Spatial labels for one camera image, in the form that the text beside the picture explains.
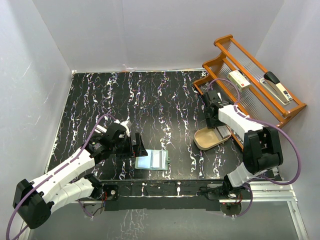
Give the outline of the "white black stapler on rack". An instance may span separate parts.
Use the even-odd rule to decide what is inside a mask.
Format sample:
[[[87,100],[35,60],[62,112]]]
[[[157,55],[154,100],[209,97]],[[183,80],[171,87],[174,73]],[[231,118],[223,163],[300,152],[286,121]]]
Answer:
[[[262,86],[275,98],[277,98],[283,105],[288,105],[292,100],[292,96],[289,91],[282,85],[277,76],[271,72],[267,71],[263,78],[259,80]]]

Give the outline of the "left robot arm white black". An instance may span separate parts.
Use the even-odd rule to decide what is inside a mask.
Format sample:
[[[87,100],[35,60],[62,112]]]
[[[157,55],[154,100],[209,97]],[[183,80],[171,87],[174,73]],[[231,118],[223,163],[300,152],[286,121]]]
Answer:
[[[130,159],[147,156],[141,134],[135,142],[129,122],[115,121],[104,128],[95,125],[82,147],[54,169],[32,181],[21,180],[15,189],[13,208],[30,229],[44,224],[53,212],[82,198],[99,199],[103,195],[100,181],[93,175],[76,178],[110,156]]]

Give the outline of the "small white black stapler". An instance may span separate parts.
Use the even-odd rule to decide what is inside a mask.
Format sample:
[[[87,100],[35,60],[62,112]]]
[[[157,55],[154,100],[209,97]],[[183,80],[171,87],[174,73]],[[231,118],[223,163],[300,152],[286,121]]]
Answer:
[[[94,131],[97,133],[106,133],[107,132],[107,130],[100,125],[97,125]]]

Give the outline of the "orange wooden shelf rack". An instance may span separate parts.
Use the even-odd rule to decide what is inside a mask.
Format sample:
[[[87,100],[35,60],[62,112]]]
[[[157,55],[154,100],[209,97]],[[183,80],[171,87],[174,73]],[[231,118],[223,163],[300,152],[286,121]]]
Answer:
[[[283,128],[306,107],[306,104],[300,101],[282,82],[282,85],[292,96],[292,101],[288,105],[283,105],[270,94],[260,83],[260,79],[269,70],[258,62],[231,34],[216,39],[213,44],[219,48],[220,54],[203,63],[202,66],[207,75],[193,83],[201,95],[206,91],[207,84],[216,80],[215,83],[227,95],[227,98],[236,101],[236,90],[223,80],[227,79],[229,72],[239,70],[251,86],[240,93],[238,107],[250,117]]]

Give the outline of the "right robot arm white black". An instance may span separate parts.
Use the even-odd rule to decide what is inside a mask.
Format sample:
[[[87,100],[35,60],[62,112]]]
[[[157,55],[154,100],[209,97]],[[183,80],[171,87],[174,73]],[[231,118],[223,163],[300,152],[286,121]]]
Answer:
[[[245,183],[283,163],[279,133],[270,126],[250,121],[231,101],[221,100],[215,90],[204,93],[202,100],[210,129],[228,126],[243,140],[242,163],[223,178],[221,186],[206,188],[216,196],[233,199]]]

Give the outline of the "beige oval tray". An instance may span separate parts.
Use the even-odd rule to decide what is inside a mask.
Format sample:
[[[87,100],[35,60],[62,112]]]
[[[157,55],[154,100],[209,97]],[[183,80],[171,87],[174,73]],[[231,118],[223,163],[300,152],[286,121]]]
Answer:
[[[229,138],[222,139],[217,128],[208,129],[204,127],[195,132],[193,140],[200,150],[207,151],[224,143]]]

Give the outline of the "white staples box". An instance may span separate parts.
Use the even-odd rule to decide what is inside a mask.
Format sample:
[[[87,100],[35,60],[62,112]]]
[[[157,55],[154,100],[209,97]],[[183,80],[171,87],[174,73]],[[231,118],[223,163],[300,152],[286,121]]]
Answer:
[[[251,86],[251,83],[243,76],[243,74],[239,70],[229,72],[227,78],[229,81],[235,84],[239,92],[247,90]]]

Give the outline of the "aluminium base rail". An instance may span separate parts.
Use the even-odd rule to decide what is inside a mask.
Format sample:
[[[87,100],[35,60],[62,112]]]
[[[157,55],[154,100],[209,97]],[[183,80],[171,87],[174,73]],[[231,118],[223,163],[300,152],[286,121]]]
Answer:
[[[57,210],[28,240],[306,240],[295,201],[244,200],[241,215],[203,196],[123,197],[93,219],[78,204]]]

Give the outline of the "green card holder wallet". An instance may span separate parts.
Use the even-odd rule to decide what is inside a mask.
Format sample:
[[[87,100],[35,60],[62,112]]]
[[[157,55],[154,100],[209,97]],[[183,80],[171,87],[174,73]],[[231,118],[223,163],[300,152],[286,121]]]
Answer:
[[[139,156],[135,160],[135,169],[167,171],[171,160],[168,150],[147,149],[147,156]]]

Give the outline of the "stack of credit cards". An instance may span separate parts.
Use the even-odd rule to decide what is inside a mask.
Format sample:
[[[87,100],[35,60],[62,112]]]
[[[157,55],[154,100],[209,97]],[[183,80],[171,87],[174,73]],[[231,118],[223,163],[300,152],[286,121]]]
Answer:
[[[218,126],[216,129],[222,139],[228,139],[232,134],[230,128],[227,125]]]

